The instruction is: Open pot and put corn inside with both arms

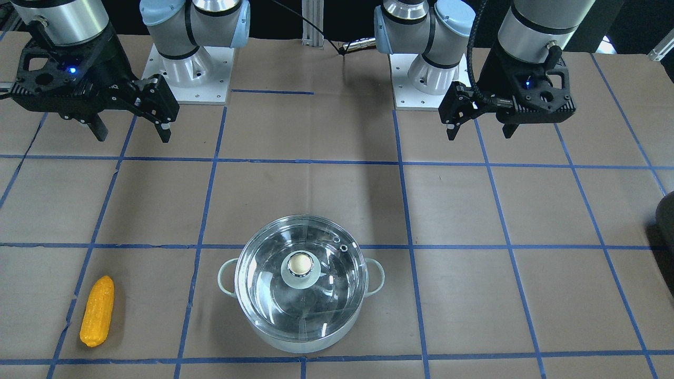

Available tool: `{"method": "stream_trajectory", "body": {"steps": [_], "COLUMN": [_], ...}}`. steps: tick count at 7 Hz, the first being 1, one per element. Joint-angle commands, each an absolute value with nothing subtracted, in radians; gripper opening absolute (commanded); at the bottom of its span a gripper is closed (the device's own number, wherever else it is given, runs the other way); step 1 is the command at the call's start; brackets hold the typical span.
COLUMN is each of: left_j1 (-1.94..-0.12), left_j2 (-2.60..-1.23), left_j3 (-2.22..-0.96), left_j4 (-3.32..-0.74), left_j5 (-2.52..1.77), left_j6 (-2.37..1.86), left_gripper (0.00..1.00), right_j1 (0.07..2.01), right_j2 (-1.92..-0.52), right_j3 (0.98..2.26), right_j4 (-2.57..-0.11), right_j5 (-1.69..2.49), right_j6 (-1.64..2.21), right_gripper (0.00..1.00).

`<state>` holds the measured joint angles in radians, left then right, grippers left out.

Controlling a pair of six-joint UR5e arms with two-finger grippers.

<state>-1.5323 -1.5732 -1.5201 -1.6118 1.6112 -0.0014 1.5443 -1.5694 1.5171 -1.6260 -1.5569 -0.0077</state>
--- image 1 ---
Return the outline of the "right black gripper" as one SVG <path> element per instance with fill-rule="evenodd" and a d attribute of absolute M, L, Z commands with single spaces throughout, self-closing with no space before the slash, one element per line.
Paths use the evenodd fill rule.
<path fill-rule="evenodd" d="M 75 117 L 99 142 L 108 129 L 99 113 L 125 110 L 154 123 L 162 143 L 171 139 L 179 104 L 161 74 L 140 79 L 133 74 L 112 24 L 87 42 L 58 46 L 41 23 L 30 23 L 11 86 L 11 99 L 26 110 Z"/>

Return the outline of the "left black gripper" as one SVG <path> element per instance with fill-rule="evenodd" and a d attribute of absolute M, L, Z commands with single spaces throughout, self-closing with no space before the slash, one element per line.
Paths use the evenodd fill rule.
<path fill-rule="evenodd" d="M 561 46 L 549 42 L 541 63 L 527 63 L 511 57 L 496 43 L 476 78 L 469 50 L 469 83 L 452 82 L 439 106 L 448 140 L 457 138 L 458 127 L 486 113 L 494 113 L 503 124 L 506 139 L 522 124 L 560 123 L 570 118 L 576 105 L 562 54 Z"/>

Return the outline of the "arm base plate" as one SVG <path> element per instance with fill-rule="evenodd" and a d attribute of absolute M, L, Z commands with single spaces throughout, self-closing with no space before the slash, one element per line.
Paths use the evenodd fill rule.
<path fill-rule="evenodd" d="M 452 82 L 469 84 L 465 56 L 451 68 L 435 67 L 419 54 L 392 54 L 389 61 L 397 110 L 436 111 Z"/>
<path fill-rule="evenodd" d="M 236 51 L 202 46 L 192 57 L 173 60 L 152 46 L 142 77 L 164 77 L 181 105 L 225 105 Z"/>

